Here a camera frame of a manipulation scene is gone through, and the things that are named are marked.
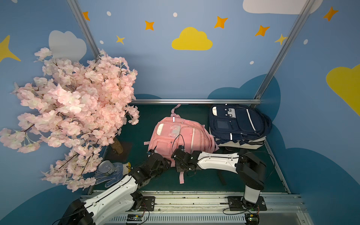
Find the navy blue backpack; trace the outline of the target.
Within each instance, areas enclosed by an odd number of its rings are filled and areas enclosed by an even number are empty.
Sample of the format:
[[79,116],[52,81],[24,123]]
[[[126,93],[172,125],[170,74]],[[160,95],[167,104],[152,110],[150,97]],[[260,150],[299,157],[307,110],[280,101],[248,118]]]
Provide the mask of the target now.
[[209,131],[219,147],[256,150],[265,143],[272,120],[246,105],[212,105]]

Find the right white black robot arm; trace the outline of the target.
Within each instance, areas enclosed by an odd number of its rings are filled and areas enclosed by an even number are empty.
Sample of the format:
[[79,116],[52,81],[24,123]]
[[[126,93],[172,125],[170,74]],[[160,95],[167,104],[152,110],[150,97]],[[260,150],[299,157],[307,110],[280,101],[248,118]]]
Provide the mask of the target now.
[[194,151],[191,154],[176,149],[171,155],[176,170],[180,173],[196,170],[216,169],[229,171],[239,175],[245,184],[242,204],[255,205],[264,190],[266,180],[266,164],[254,153],[247,150],[232,154],[215,154]]

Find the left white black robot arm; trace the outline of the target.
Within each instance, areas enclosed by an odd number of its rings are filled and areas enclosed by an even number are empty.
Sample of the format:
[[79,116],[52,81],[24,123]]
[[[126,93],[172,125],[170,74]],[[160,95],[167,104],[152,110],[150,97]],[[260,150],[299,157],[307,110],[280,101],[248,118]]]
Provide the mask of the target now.
[[120,212],[144,209],[139,189],[171,168],[171,161],[152,153],[141,166],[132,168],[128,175],[103,193],[85,201],[73,201],[58,225],[103,225]]

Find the pink backpack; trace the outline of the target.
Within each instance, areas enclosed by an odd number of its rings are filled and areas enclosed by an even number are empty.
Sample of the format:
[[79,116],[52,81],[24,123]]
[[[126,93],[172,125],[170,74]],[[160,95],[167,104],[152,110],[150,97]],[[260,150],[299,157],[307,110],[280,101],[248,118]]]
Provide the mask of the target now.
[[144,142],[148,151],[154,150],[170,160],[171,167],[175,167],[171,155],[181,145],[185,152],[190,154],[194,151],[213,153],[219,149],[214,136],[209,134],[204,125],[181,118],[175,113],[175,109],[180,106],[181,104],[178,104],[171,110],[171,116],[158,122],[150,141]]

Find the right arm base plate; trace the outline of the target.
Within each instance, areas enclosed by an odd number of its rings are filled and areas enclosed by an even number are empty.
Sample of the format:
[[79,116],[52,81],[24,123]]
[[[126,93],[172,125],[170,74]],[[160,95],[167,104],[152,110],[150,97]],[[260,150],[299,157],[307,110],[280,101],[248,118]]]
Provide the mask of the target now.
[[243,196],[228,196],[227,200],[230,211],[267,211],[267,206],[262,196],[259,196],[256,203],[246,202]]

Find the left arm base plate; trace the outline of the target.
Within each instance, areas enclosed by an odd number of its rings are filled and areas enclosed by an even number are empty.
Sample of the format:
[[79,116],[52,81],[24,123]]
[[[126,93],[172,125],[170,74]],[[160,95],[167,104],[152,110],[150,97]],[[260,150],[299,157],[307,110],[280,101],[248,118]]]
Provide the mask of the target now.
[[134,199],[134,205],[131,208],[132,211],[150,211],[153,212],[155,208],[154,196],[141,196]]

